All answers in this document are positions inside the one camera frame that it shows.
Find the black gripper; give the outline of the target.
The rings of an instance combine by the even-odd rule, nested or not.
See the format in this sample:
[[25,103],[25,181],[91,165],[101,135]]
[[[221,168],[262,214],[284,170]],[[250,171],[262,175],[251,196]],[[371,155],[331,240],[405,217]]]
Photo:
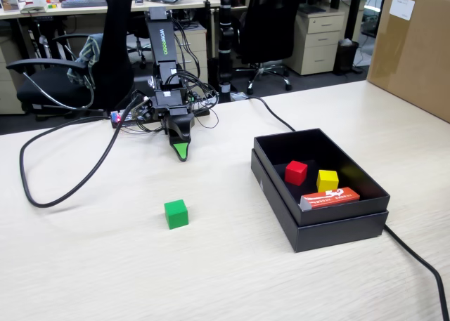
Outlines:
[[188,158],[191,129],[195,124],[194,114],[188,113],[185,90],[156,91],[153,109],[158,118],[167,117],[169,144],[181,162]]

